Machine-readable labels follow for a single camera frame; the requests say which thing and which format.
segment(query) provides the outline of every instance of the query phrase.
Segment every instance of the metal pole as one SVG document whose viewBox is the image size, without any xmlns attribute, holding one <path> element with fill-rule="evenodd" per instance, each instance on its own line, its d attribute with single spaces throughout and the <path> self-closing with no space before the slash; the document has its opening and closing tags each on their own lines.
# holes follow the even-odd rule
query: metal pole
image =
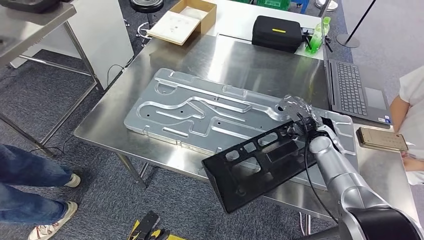
<svg viewBox="0 0 424 240">
<path fill-rule="evenodd" d="M 70 109 L 63 115 L 59 122 L 54 125 L 54 127 L 47 133 L 47 135 L 41 140 L 41 143 L 46 144 L 50 138 L 58 131 L 58 129 L 64 124 L 64 122 L 71 116 L 71 114 L 78 108 L 78 106 L 86 99 L 86 97 L 91 93 L 91 91 L 97 86 L 96 82 L 93 84 L 78 98 L 78 100 L 70 107 Z"/>
<path fill-rule="evenodd" d="M 353 29 L 352 33 L 349 35 L 349 37 L 346 40 L 346 43 L 348 43 L 352 36 L 355 34 L 355 32 L 357 31 L 357 29 L 359 28 L 359 25 L 361 25 L 362 21 L 365 19 L 365 17 L 367 16 L 368 12 L 371 10 L 371 8 L 373 7 L 373 5 L 376 3 L 376 0 L 373 0 L 371 2 L 371 4 L 369 5 L 368 9 L 366 10 L 365 14 L 360 18 L 358 24 L 356 25 L 355 29 Z"/>
<path fill-rule="evenodd" d="M 57 63 L 54 63 L 54 62 L 51 62 L 51 61 L 46 61 L 46 60 L 43 60 L 43 59 L 39 59 L 39 58 L 27 56 L 27 55 L 19 55 L 18 57 L 21 58 L 21 59 L 26 59 L 26 60 L 34 61 L 34 62 L 37 62 L 37 63 L 40 63 L 40 64 L 52 66 L 52 67 L 55 67 L 55 68 L 59 68 L 59 69 L 63 69 L 63 70 L 67 70 L 67 71 L 71 71 L 71 72 L 77 73 L 77 74 L 82 74 L 82 75 L 86 75 L 86 76 L 91 77 L 90 73 L 88 73 L 86 71 L 81 71 L 81 70 L 78 70 L 76 68 L 72 68 L 72 67 L 68 67 L 68 66 L 65 66 L 65 65 L 57 64 Z"/>
<path fill-rule="evenodd" d="M 143 167 L 141 168 L 141 171 L 140 171 L 140 178 L 143 178 L 143 176 L 146 173 L 146 170 L 147 170 L 147 167 L 148 166 L 149 166 L 149 164 L 147 162 L 145 162 L 144 165 L 143 165 Z"/>
<path fill-rule="evenodd" d="M 148 22 L 148 29 L 153 28 L 153 16 L 151 13 L 147 13 L 147 22 Z"/>
<path fill-rule="evenodd" d="M 330 2 L 331 2 L 331 0 L 325 1 L 324 5 L 322 5 L 322 7 L 321 7 L 321 11 L 319 11 L 318 18 L 321 18 L 324 15 L 324 13 L 329 8 Z"/>
<path fill-rule="evenodd" d="M 334 226 L 332 228 L 329 228 L 324 231 L 319 231 L 317 233 L 314 233 L 312 235 L 306 235 L 301 238 L 296 238 L 295 240 L 320 240 L 320 239 L 327 239 L 333 236 L 339 235 L 339 227 Z"/>
<path fill-rule="evenodd" d="M 85 66 L 88 69 L 88 72 L 90 73 L 90 75 L 92 76 L 92 78 L 94 79 L 94 81 L 96 83 L 98 83 L 100 86 L 102 86 L 102 84 L 100 83 L 100 80 L 98 79 L 96 73 L 94 72 L 94 69 L 89 61 L 89 59 L 87 58 L 86 53 L 83 50 L 83 47 L 81 46 L 80 42 L 77 39 L 77 36 L 75 35 L 74 31 L 72 30 L 71 25 L 69 24 L 68 21 L 66 21 L 63 24 L 67 34 L 69 35 L 70 39 L 72 40 L 73 45 L 76 48 L 76 51 L 78 52 L 79 56 L 81 57 L 82 61 L 84 62 Z"/>
<path fill-rule="evenodd" d="M 139 184 L 142 189 L 146 189 L 146 184 L 143 181 L 143 179 L 140 177 L 139 173 L 137 172 L 136 168 L 133 166 L 131 161 L 128 159 L 127 156 L 124 156 L 122 154 L 117 153 L 119 160 L 123 163 L 126 170 L 128 170 L 129 174 L 131 174 L 132 178 L 135 180 L 135 183 Z"/>
<path fill-rule="evenodd" d="M 25 140 L 30 142 L 32 145 L 36 146 L 37 148 L 41 149 L 40 151 L 43 151 L 48 157 L 53 157 L 55 154 L 51 152 L 48 149 L 42 149 L 45 146 L 38 142 L 35 138 L 33 138 L 31 135 L 29 135 L 27 132 L 25 132 L 22 128 L 20 128 L 18 125 L 16 125 L 12 120 L 10 120 L 8 117 L 3 115 L 3 113 L 0 112 L 0 119 L 6 123 L 9 127 L 11 127 L 15 132 L 17 132 L 21 137 L 23 137 Z"/>
<path fill-rule="evenodd" d="M 305 236 L 311 235 L 311 215 L 305 215 Z"/>
</svg>

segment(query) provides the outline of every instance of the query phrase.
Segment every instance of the jeans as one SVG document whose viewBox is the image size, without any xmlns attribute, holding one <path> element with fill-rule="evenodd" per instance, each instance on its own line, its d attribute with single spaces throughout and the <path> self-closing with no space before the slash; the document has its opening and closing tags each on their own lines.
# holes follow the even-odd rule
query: jeans
<svg viewBox="0 0 424 240">
<path fill-rule="evenodd" d="M 65 215 L 65 202 L 20 191 L 11 185 L 59 187 L 72 171 L 14 146 L 0 144 L 0 222 L 51 225 Z"/>
</svg>

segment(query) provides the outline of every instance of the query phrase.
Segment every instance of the gray carpet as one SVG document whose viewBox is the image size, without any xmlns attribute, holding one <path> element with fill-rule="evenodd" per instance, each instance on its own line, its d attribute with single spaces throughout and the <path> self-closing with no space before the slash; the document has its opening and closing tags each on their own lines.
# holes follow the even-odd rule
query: gray carpet
<svg viewBox="0 0 424 240">
<path fill-rule="evenodd" d="M 138 53 L 142 48 L 140 39 L 135 37 L 136 27 L 147 21 L 146 16 L 134 12 L 126 0 L 119 2 L 124 17 L 131 24 L 128 34 L 134 52 Z M 155 18 L 160 18 L 174 3 L 175 0 L 165 1 L 164 10 L 157 13 Z M 295 6 L 290 10 L 300 11 Z M 318 12 L 311 1 L 307 14 L 316 16 Z M 331 13 L 331 17 L 332 28 L 346 31 L 342 6 Z M 337 46 L 334 50 L 337 52 L 335 58 L 352 61 L 350 51 L 337 49 Z M 36 57 L 85 68 L 80 60 L 57 53 L 42 51 Z M 27 62 L 19 69 L 4 66 L 0 68 L 0 109 L 26 131 L 41 138 L 91 81 L 87 76 L 33 62 Z M 99 92 L 93 91 L 47 146 L 61 148 L 101 97 Z M 2 122 L 0 133 L 2 144 L 34 149 Z M 301 236 L 299 215 L 291 209 L 258 199 L 233 214 L 225 214 L 208 183 L 149 167 L 145 176 L 148 188 L 141 190 L 114 153 L 75 137 L 68 141 L 64 151 L 65 154 L 58 152 L 53 161 L 73 168 L 82 179 L 79 187 L 18 187 L 47 198 L 71 200 L 79 204 L 75 216 L 52 238 L 54 240 L 125 239 L 134 220 L 150 210 L 160 215 L 161 227 L 191 240 L 289 240 Z M 141 168 L 142 162 L 133 160 L 133 163 L 136 168 Z M 334 225 L 317 218 L 312 223 L 313 232 Z M 0 240 L 24 240 L 31 229 L 32 226 L 28 225 L 0 223 Z"/>
</svg>

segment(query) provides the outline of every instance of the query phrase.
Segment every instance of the laptop touchpad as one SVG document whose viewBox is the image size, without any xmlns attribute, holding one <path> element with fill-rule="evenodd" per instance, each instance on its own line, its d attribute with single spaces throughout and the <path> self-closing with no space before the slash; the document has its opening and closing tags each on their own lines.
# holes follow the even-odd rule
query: laptop touchpad
<svg viewBox="0 0 424 240">
<path fill-rule="evenodd" d="M 372 108 L 387 110 L 384 102 L 383 92 L 374 88 L 365 87 L 368 106 Z"/>
</svg>

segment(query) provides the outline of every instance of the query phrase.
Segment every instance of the black cord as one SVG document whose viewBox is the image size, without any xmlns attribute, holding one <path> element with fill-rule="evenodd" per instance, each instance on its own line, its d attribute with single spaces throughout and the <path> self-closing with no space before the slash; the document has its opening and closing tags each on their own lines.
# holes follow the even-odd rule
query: black cord
<svg viewBox="0 0 424 240">
<path fill-rule="evenodd" d="M 3 80 L 14 78 L 14 77 L 16 77 L 16 76 L 15 75 L 13 75 L 13 76 L 5 76 L 2 79 L 0 79 L 0 82 L 3 82 Z"/>
<path fill-rule="evenodd" d="M 306 136 L 305 147 L 304 147 L 304 156 L 303 157 L 304 157 L 304 165 L 305 165 L 307 180 L 309 181 L 310 187 L 312 188 L 312 191 L 315 194 L 316 198 L 318 199 L 319 203 L 322 205 L 322 207 L 325 209 L 325 211 L 328 213 L 328 215 L 330 215 L 330 217 L 334 220 L 334 222 L 336 224 L 339 224 L 339 221 L 337 221 L 337 219 L 334 217 L 334 215 L 330 212 L 330 210 L 327 208 L 327 206 L 323 203 L 321 198 L 318 196 L 317 191 L 315 191 L 314 186 L 312 185 L 312 181 L 311 181 L 311 177 L 309 175 L 309 169 L 308 169 L 308 145 L 309 145 L 308 128 L 306 126 L 306 121 L 305 121 L 304 117 L 299 112 L 297 113 L 297 116 L 302 121 L 303 128 L 304 128 L 304 131 L 305 131 L 305 136 Z"/>
<path fill-rule="evenodd" d="M 57 150 L 61 151 L 63 154 L 65 154 L 64 151 L 62 151 L 57 146 L 40 147 L 40 148 L 33 149 L 33 150 L 29 151 L 29 152 L 32 153 L 32 152 L 35 152 L 35 151 L 38 151 L 38 150 L 44 150 L 44 149 L 57 149 Z"/>
<path fill-rule="evenodd" d="M 63 142 L 63 145 L 62 145 L 62 153 L 63 154 L 65 154 L 65 144 L 69 141 L 69 140 L 71 140 L 71 138 L 73 137 L 74 135 L 73 134 L 71 134 L 70 135 L 70 137 L 68 137 L 68 139 L 66 139 L 66 141 L 64 141 Z"/>
<path fill-rule="evenodd" d="M 39 150 L 44 150 L 44 149 L 57 149 L 57 150 L 59 150 L 60 152 L 62 152 L 62 154 L 65 154 L 65 144 L 69 141 L 69 140 L 71 140 L 71 138 L 73 137 L 74 135 L 71 135 L 70 137 L 68 137 L 68 139 L 66 139 L 64 142 L 63 142 L 63 145 L 62 145 L 62 149 L 60 149 L 59 147 L 57 147 L 57 146 L 48 146 L 48 147 L 40 147 L 40 148 L 36 148 L 36 149 L 33 149 L 33 150 L 31 150 L 31 151 L 29 151 L 30 153 L 32 153 L 32 152 L 34 152 L 34 151 L 39 151 Z"/>
<path fill-rule="evenodd" d="M 119 64 L 113 64 L 112 66 L 110 66 L 110 67 L 109 67 L 109 70 L 107 70 L 107 87 L 109 87 L 109 73 L 110 73 L 111 69 L 112 69 L 114 66 L 118 66 L 118 67 L 120 67 L 122 70 L 124 70 L 124 67 L 123 67 L 123 66 L 121 66 L 121 65 L 119 65 Z"/>
</svg>

